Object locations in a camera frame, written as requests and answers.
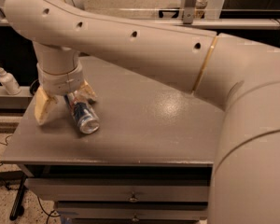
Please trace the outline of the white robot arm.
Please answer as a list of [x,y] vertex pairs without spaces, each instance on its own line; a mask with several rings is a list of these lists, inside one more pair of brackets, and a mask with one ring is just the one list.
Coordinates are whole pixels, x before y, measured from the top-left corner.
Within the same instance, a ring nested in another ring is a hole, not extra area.
[[11,27],[35,46],[38,122],[58,96],[81,91],[92,97],[79,52],[192,93],[225,111],[208,224],[280,224],[280,49],[91,14],[81,0],[6,0],[4,11]]

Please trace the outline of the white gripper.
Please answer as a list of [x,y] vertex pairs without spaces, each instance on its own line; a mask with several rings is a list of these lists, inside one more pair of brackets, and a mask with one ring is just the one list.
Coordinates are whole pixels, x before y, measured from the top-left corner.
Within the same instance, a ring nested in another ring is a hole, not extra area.
[[38,80],[40,86],[35,93],[35,119],[43,125],[49,114],[58,104],[56,96],[64,96],[74,92],[77,97],[87,100],[90,104],[97,101],[97,95],[91,85],[84,80],[80,62],[72,62],[74,67],[68,68],[60,74],[51,74],[46,71],[41,63],[37,64]]

